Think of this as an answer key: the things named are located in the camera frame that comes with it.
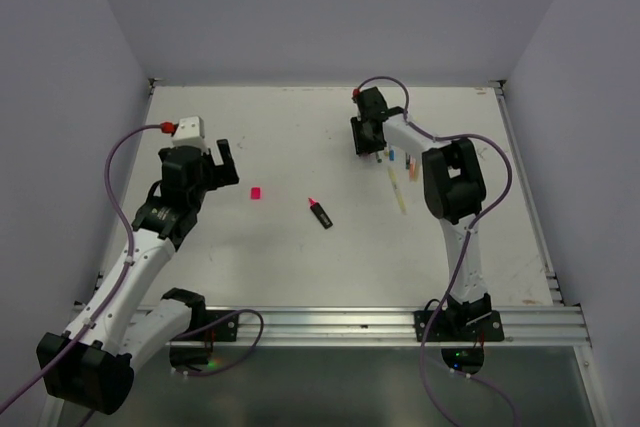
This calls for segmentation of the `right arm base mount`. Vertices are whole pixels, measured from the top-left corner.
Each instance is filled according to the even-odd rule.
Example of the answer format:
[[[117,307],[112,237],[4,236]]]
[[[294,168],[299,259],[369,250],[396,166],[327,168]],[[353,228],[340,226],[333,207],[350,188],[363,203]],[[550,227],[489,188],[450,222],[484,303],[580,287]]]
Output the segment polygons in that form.
[[[463,303],[449,297],[444,309],[435,315],[438,303],[437,299],[431,299],[424,308],[413,312],[416,340],[422,341],[428,322],[434,319],[427,342],[465,345],[442,347],[445,364],[464,374],[479,373],[485,361],[485,344],[505,340],[502,319],[493,309],[491,296],[485,294],[480,300]]]

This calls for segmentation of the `yellow clear pen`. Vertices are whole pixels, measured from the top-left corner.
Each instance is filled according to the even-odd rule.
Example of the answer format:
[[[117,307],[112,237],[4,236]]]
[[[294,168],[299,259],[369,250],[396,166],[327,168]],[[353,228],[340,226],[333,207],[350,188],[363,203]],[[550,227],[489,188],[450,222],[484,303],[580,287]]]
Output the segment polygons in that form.
[[[390,179],[390,182],[391,182],[392,190],[393,190],[396,202],[398,204],[398,207],[400,209],[400,212],[403,215],[406,215],[407,214],[407,208],[406,208],[406,204],[404,202],[404,198],[403,198],[402,192],[400,190],[400,186],[399,186],[399,183],[398,183],[398,179],[397,179],[396,173],[395,173],[394,169],[391,166],[387,167],[387,172],[388,172],[388,176],[389,176],[389,179]]]

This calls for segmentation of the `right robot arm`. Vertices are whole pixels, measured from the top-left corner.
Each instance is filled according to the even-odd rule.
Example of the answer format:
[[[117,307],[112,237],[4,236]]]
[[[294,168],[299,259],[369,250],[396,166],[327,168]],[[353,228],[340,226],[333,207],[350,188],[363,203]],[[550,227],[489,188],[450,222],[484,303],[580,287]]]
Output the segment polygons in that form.
[[[389,107],[376,87],[353,91],[358,114],[350,119],[355,152],[362,156],[397,147],[422,171],[424,200],[442,228],[449,268],[443,298],[413,313],[418,341],[501,342],[501,317],[493,309],[478,239],[487,191],[468,135],[438,137],[421,129],[402,107]]]

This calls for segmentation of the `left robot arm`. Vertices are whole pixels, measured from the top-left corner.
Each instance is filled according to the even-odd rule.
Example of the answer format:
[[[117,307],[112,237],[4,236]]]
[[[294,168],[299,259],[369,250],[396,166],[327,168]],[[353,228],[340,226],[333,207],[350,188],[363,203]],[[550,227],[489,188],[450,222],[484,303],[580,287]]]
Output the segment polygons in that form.
[[[136,212],[132,241],[83,311],[36,348],[49,395],[111,415],[129,395],[136,371],[166,342],[179,335],[197,339],[207,330],[204,297],[179,288],[167,291],[149,317],[130,321],[195,227],[206,194],[239,182],[228,141],[216,144],[220,164],[194,146],[159,151],[162,177]]]

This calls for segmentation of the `orange clear pen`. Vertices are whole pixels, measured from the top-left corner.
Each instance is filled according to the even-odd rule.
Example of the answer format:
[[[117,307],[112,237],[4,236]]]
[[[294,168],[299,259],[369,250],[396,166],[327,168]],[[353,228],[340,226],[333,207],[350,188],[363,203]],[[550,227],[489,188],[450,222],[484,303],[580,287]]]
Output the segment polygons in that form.
[[[409,161],[409,180],[411,182],[416,182],[418,180],[419,167],[420,165],[417,160],[414,157],[411,157]]]

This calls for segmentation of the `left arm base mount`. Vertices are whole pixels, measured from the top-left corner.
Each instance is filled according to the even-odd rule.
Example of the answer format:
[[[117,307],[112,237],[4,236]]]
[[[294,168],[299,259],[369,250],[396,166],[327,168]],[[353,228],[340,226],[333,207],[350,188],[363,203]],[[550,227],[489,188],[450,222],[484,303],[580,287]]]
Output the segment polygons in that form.
[[[226,370],[213,357],[217,343],[233,343],[237,340],[239,310],[205,310],[190,330],[176,334],[169,343],[195,342],[196,347],[170,347],[171,368],[184,376],[205,377]]]

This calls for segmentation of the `aluminium front rail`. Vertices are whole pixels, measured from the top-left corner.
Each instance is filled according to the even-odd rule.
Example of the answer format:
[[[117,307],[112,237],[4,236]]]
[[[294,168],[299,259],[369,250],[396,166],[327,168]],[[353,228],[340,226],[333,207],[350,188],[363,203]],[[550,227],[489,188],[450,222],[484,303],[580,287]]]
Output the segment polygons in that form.
[[[498,345],[574,347],[589,344],[582,311],[577,307],[500,307],[488,317],[453,332],[429,326],[421,309],[405,308],[269,308],[233,313],[209,306],[205,322],[231,315],[216,333],[218,342],[250,344],[262,337],[272,347],[412,347],[426,340],[434,346]]]

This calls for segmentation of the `black pink highlighter body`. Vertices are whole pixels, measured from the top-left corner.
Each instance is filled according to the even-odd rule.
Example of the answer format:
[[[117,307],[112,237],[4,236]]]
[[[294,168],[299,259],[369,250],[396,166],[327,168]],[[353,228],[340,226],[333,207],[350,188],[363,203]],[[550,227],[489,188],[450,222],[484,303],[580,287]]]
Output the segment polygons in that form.
[[[309,201],[310,211],[313,213],[313,215],[316,217],[316,219],[319,221],[322,227],[324,229],[331,228],[333,226],[333,222],[331,221],[331,219],[329,218],[328,214],[326,213],[324,208],[321,206],[321,204],[311,197],[308,198],[308,201]]]

